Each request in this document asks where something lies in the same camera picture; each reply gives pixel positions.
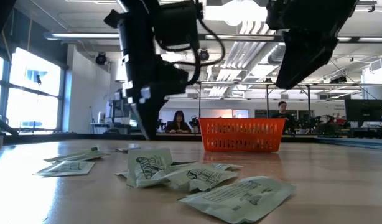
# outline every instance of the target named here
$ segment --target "man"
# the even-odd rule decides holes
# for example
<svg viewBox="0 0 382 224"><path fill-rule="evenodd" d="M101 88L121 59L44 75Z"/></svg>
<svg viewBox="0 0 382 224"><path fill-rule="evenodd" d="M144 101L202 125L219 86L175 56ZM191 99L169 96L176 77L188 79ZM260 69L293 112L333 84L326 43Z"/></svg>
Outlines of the man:
<svg viewBox="0 0 382 224"><path fill-rule="evenodd" d="M281 101L278 103L278 113L275 113L271 116L271 118L285 118L285 126L284 126L284 133L288 131L288 133L293 133L294 132L294 118L292 115L286 113L286 102Z"/></svg>

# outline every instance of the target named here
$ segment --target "tabletop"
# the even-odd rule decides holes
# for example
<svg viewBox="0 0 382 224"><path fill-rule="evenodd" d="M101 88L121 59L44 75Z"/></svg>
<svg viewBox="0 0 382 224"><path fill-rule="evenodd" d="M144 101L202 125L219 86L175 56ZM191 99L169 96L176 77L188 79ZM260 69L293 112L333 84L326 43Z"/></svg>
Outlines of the tabletop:
<svg viewBox="0 0 382 224"><path fill-rule="evenodd" d="M113 175L126 170L118 147L169 148L174 161L242 165L239 177L268 176L296 192L260 223L382 223L382 151L326 144L282 143L278 153L204 152L201 142L76 140L0 149L1 223L224 223L177 201L168 187L134 189ZM99 147L85 176L32 175L43 159Z"/></svg>

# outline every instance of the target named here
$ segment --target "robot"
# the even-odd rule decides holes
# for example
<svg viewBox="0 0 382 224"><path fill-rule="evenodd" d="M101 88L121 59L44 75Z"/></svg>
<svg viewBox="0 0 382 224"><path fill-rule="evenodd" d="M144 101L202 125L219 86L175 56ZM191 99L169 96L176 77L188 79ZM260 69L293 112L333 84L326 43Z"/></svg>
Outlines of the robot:
<svg viewBox="0 0 382 224"><path fill-rule="evenodd" d="M105 23L117 29L120 36L122 63L127 75L121 97L127 99L145 137L154 139L159 110L167 102L165 97L185 93L187 85L197 83L201 67L224 59L225 48L217 35L203 23L202 4L198 0L162 6L158 0L117 1L124 13L112 10ZM328 63L338 44L337 35L358 3L358 0L266 1L269 28L287 30L282 32L286 53L276 82L283 89L294 87ZM7 7L1 11L3 20L8 18L15 0L7 2ZM201 62L197 21L220 43L219 60ZM195 62L163 61L160 55L156 55L154 41L166 51L192 50ZM187 47L174 48L179 45ZM194 65L192 79L188 80L188 73L176 68L175 64Z"/></svg>

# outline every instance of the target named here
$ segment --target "shirt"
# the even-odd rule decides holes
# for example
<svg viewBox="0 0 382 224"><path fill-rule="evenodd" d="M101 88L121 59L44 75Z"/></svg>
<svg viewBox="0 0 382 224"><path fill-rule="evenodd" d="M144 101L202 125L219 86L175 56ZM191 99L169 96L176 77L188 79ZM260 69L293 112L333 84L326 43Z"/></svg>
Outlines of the shirt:
<svg viewBox="0 0 382 224"><path fill-rule="evenodd" d="M177 130L183 130L183 131L188 131L189 133L191 133L191 129L190 129L190 127L187 125L186 122L181 123L181 124L180 124L180 128L179 128L179 126L177 125L176 122L171 122L171 123L169 123L169 124L166 126L166 128L165 128L165 132L169 132L169 131L171 131L171 130L175 130L175 131L177 131Z"/></svg>
<svg viewBox="0 0 382 224"><path fill-rule="evenodd" d="M271 116L271 118L287 118L285 121L285 126L284 126L284 133L288 131L288 129L291 129L291 132L294 131L294 124L295 124L295 119L293 118L292 115L287 114L287 113L275 113Z"/></svg>

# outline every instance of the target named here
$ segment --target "person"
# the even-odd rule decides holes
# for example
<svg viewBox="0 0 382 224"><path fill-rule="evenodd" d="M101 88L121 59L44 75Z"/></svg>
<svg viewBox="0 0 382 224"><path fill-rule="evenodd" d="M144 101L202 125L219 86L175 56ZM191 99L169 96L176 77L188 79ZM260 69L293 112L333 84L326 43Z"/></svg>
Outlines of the person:
<svg viewBox="0 0 382 224"><path fill-rule="evenodd" d="M295 120L291 114L286 113L286 106L287 103L285 101L279 102L278 113L273 114L271 118L285 118L286 121L284 126L284 133L286 133L286 131L290 131L290 133L293 133Z"/></svg>
<svg viewBox="0 0 382 224"><path fill-rule="evenodd" d="M166 126L165 132L167 132L167 133L191 133L190 127L184 121L183 111L176 111L176 113L174 113L173 121Z"/></svg>

